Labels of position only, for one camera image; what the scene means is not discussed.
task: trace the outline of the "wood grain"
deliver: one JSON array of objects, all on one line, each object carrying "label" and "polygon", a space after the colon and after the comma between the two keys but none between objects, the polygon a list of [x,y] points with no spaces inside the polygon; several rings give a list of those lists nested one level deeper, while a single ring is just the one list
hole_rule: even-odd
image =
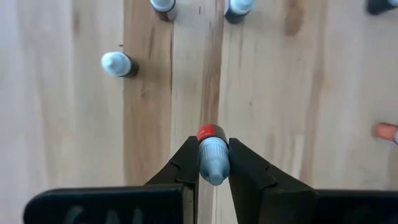
[{"label": "wood grain", "polygon": [[[222,0],[0,1],[0,220],[56,187],[139,185],[201,124],[218,123],[318,188],[398,189],[398,11],[362,0],[258,0],[242,24]],[[135,78],[104,75],[103,53]],[[236,223],[228,182],[201,180],[199,223]]]},{"label": "wood grain", "polygon": [[122,185],[123,86],[99,65],[122,1],[6,0],[0,21],[0,220],[43,190]]},{"label": "wood grain", "polygon": [[124,13],[124,53],[140,67],[124,81],[125,175],[142,185],[170,155],[173,24],[158,20],[149,1],[126,0]]}]

